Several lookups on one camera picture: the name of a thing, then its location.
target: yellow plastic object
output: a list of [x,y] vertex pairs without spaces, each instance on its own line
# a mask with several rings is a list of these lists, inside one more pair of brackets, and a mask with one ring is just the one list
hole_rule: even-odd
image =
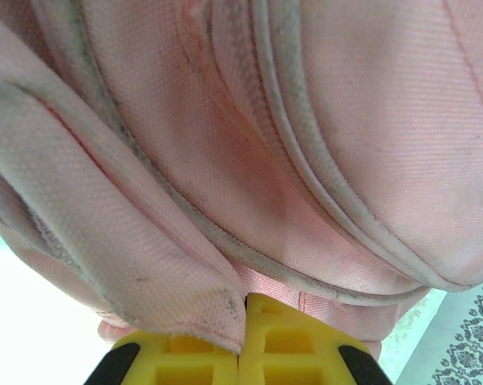
[[188,335],[122,338],[85,385],[387,385],[358,340],[250,294],[240,357]]
[[251,294],[239,385],[357,385],[339,347],[355,338],[261,294]]
[[113,349],[130,342],[140,345],[140,353],[122,385],[184,385],[191,379],[194,385],[237,384],[236,355],[199,338],[136,331]]

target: black rubber grip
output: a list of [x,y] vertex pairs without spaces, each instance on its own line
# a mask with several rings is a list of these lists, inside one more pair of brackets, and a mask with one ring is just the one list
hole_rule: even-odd
[[348,345],[340,346],[338,350],[357,385],[392,385],[368,353]]
[[134,342],[109,351],[84,385],[121,385],[138,352],[140,345]]

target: white floor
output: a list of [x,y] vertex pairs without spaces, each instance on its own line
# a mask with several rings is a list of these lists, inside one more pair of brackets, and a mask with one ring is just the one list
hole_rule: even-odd
[[[434,290],[384,341],[379,360],[394,383],[445,293]],[[99,317],[23,265],[0,238],[0,385],[81,384],[109,350]]]

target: pink backpack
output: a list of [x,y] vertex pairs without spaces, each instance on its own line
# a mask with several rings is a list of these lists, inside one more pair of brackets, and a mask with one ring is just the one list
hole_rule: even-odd
[[261,292],[378,355],[483,282],[483,0],[0,0],[0,233],[105,338]]

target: patterned rug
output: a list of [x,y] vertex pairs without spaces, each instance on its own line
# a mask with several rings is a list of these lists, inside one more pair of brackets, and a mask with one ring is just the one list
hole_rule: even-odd
[[483,385],[483,284],[447,294],[396,385]]

